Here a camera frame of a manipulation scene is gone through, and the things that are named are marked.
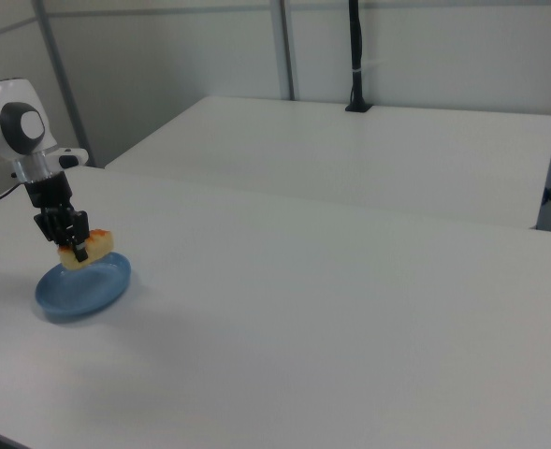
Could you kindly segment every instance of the white wall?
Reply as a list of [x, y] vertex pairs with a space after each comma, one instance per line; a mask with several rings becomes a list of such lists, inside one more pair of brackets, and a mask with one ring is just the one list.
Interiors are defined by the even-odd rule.
[[[0, 0], [0, 80], [29, 79], [49, 115], [52, 133], [66, 146], [77, 145], [51, 60], [27, 0]], [[0, 166], [0, 193], [15, 183], [11, 166]]]
[[[368, 100], [551, 115], [551, 6], [381, 3], [389, 7], [361, 11]], [[405, 7], [392, 7], [397, 4]], [[347, 2], [292, 0], [290, 9], [297, 98], [348, 102], [352, 75]], [[551, 229], [551, 207], [542, 211], [540, 227]]]
[[206, 95], [287, 97], [272, 3], [47, 0], [97, 164]]

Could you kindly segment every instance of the blue plate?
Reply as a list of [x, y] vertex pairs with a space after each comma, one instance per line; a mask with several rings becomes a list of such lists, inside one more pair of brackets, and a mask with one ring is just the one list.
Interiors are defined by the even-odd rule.
[[48, 314], [77, 316], [108, 306], [129, 284], [132, 269], [119, 253], [109, 253], [88, 267], [59, 264], [36, 286], [36, 301]]

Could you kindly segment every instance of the white table surface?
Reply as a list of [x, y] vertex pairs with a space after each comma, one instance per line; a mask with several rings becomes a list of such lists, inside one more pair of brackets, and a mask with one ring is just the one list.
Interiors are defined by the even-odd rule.
[[0, 434], [55, 448], [551, 448], [551, 233], [78, 167], [133, 267], [51, 323], [0, 202]]
[[209, 97], [107, 169], [529, 228], [550, 158], [549, 116]]

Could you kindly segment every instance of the food item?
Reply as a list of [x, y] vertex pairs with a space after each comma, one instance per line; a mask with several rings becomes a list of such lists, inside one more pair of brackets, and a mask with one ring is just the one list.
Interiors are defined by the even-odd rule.
[[88, 258], [82, 262], [78, 262], [76, 255], [68, 246], [60, 246], [57, 249], [61, 263], [67, 269], [84, 268], [94, 261], [103, 258], [111, 251], [113, 251], [113, 234], [103, 229], [90, 231], [90, 237], [86, 239]]

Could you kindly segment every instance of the black pole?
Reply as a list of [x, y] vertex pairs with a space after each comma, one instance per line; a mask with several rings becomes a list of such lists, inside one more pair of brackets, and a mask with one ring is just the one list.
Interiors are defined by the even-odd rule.
[[350, 112], [366, 112], [372, 105], [365, 103], [362, 97], [362, 31], [358, 16], [358, 0], [349, 0], [350, 9], [350, 42], [352, 45], [352, 95], [346, 107]]

